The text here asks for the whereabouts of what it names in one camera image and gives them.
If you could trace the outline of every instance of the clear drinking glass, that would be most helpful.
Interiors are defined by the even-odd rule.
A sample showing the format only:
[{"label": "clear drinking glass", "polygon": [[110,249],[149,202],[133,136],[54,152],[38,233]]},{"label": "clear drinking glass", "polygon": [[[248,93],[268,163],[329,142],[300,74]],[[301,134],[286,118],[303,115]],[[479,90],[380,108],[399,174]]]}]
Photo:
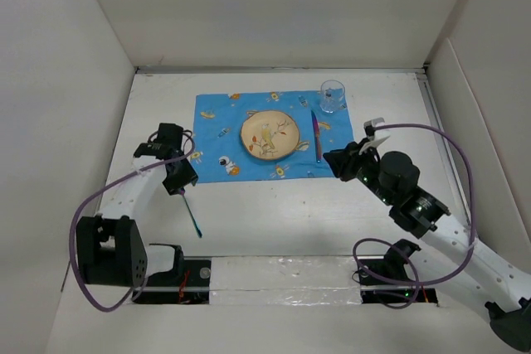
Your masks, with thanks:
[{"label": "clear drinking glass", "polygon": [[345,102],[345,86],[337,80],[327,80],[321,85],[321,102],[319,105],[329,114],[343,108]]}]

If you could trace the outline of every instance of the plate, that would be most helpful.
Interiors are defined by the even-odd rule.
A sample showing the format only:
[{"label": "plate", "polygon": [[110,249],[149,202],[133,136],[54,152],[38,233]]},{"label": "plate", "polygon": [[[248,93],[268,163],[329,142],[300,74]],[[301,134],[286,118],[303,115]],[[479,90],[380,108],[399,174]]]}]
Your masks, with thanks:
[{"label": "plate", "polygon": [[299,128],[284,112],[262,111],[253,114],[241,126],[241,141],[247,152],[264,161],[285,158],[299,144]]}]

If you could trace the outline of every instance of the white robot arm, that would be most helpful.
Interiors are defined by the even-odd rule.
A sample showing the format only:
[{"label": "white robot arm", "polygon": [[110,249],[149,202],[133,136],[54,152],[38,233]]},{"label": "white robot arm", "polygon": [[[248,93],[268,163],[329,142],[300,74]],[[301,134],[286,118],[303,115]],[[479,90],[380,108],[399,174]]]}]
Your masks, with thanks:
[{"label": "white robot arm", "polygon": [[[390,152],[379,157],[376,148],[389,137],[387,129],[391,127],[422,126],[385,126],[383,119],[374,119],[365,123],[367,137],[360,143],[352,142],[345,149],[325,153],[324,159],[337,178],[344,182],[357,178],[384,204],[391,206],[389,216],[404,231],[441,252],[459,268],[465,265],[462,272],[452,279],[441,278],[442,275],[454,274],[457,266],[452,269],[425,254],[412,242],[401,240],[400,246],[405,245],[407,249],[402,253],[415,265],[422,281],[415,281],[412,270],[409,270],[407,275],[413,279],[410,283],[435,285],[489,322],[494,333],[512,348],[529,352],[531,275],[508,263],[477,237],[470,245],[470,232],[450,214],[446,206],[417,185],[420,171],[405,153]],[[355,254],[359,243],[354,246],[354,257],[361,270],[385,283],[404,285],[404,280],[378,275],[364,266]],[[407,270],[405,263],[402,259],[397,266]]]},{"label": "white robot arm", "polygon": [[[139,145],[134,153],[133,178],[118,186],[110,201],[95,216],[81,217],[76,225],[76,249],[80,276],[85,284],[139,287],[147,277],[183,273],[183,252],[178,245],[146,245],[137,221],[156,188],[163,185],[169,195],[193,185],[197,174],[181,149],[183,128],[160,124],[154,141]],[[102,245],[109,239],[114,245]]]}]

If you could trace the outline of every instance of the black bracket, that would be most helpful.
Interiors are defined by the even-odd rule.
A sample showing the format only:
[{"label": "black bracket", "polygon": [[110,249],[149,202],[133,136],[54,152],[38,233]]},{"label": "black bracket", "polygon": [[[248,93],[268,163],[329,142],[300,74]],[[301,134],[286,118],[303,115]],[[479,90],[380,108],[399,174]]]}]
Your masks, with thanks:
[{"label": "black bracket", "polygon": [[488,302],[490,328],[501,340],[519,352],[531,351],[531,298],[521,298],[520,309],[506,313],[498,304]]},{"label": "black bracket", "polygon": [[389,216],[404,231],[421,238],[429,230],[436,230],[436,222],[449,215],[448,207],[417,183],[420,171],[412,160],[398,151],[379,157],[376,149],[360,153],[368,142],[351,142],[345,149],[324,153],[334,176],[342,182],[357,178],[385,205],[391,206]]},{"label": "black bracket", "polygon": [[[183,133],[183,128],[176,124],[160,124],[157,137],[153,142],[141,143],[134,152],[134,157],[150,156],[161,161],[181,157],[184,155],[181,149]],[[163,185],[169,195],[178,194],[187,184],[195,186],[198,180],[197,173],[186,158],[167,163],[166,173]]]},{"label": "black bracket", "polygon": [[148,285],[134,300],[137,304],[208,304],[210,294],[210,259],[183,260],[183,273],[178,277],[169,273],[154,274]]},{"label": "black bracket", "polygon": [[[114,247],[102,246],[114,237]],[[81,217],[76,227],[77,258],[86,284],[138,287],[148,267],[144,244],[134,220]]]},{"label": "black bracket", "polygon": [[[421,248],[409,240],[399,240],[395,246],[402,250],[407,257],[411,256]],[[407,263],[396,251],[389,249],[381,259],[360,259],[362,265],[376,274],[390,279],[404,281],[404,284],[412,282],[408,277],[404,265]],[[389,285],[379,279],[371,277],[365,273],[361,267],[358,268],[359,283],[365,286]]]}]

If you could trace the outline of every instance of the blue placemat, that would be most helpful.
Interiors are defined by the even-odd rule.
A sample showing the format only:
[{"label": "blue placemat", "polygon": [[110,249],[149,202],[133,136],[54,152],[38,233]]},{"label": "blue placemat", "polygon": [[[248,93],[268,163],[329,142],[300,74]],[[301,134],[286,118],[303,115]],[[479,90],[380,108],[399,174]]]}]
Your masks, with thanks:
[{"label": "blue placemat", "polygon": [[[241,125],[257,111],[287,113],[300,130],[298,150],[277,161],[252,157],[240,140]],[[198,95],[193,121],[196,152],[191,156],[198,182],[247,182],[288,178],[333,177],[323,159],[315,159],[310,110],[319,121],[323,152],[344,148],[354,140],[348,109],[326,114],[318,91]]]}]

